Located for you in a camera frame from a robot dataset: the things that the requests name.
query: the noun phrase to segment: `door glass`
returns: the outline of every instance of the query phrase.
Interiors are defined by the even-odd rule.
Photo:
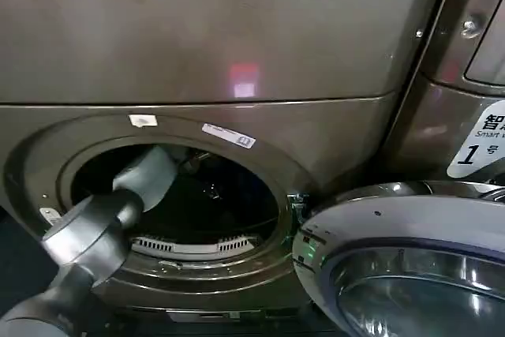
[[[504,270],[499,261],[444,250],[363,249],[335,268],[336,301],[361,335],[497,336]]]
[[[372,279],[338,297],[346,319],[376,337],[503,335],[505,304],[461,287],[407,278]]]

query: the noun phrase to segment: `appliance top panel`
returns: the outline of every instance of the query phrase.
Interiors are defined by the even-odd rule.
[[[433,1],[0,0],[0,102],[384,95]]]

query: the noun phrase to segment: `white label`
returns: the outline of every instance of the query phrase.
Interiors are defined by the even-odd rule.
[[[242,146],[243,148],[246,149],[252,148],[254,143],[256,142],[254,138],[246,136],[245,134],[235,132],[234,130],[231,129],[221,128],[220,126],[212,124],[204,124],[204,126],[202,126],[202,130],[205,133],[222,138],[226,141],[229,141],[238,146]]]
[[[156,116],[153,114],[130,114],[129,120],[133,126],[142,128],[143,126],[158,126]]]
[[[54,208],[41,208],[39,212],[50,225],[54,225],[61,218]]]
[[[447,168],[452,178],[464,178],[505,157],[505,100],[482,112]]]

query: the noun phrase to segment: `appliance side panel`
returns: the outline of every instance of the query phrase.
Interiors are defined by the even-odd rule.
[[[432,2],[0,0],[0,103],[384,95]]]
[[[419,75],[381,149],[379,166],[396,181],[448,179],[447,168],[479,117],[500,100],[440,86]],[[503,170],[496,162],[464,180],[486,182],[501,173],[500,166]]]

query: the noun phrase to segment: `stainless steel panel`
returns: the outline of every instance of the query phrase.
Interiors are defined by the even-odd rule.
[[[490,84],[505,85],[505,2],[502,2],[466,76]]]
[[[419,75],[384,145],[380,165],[395,180],[443,179],[482,111],[503,98],[437,85]],[[502,161],[466,177],[486,182],[505,171]]]
[[[446,0],[421,71],[436,83],[483,95],[502,95],[500,85],[479,83],[465,76],[500,1]],[[468,33],[471,23],[475,28]]]
[[[0,0],[0,102],[381,95],[433,1]]]

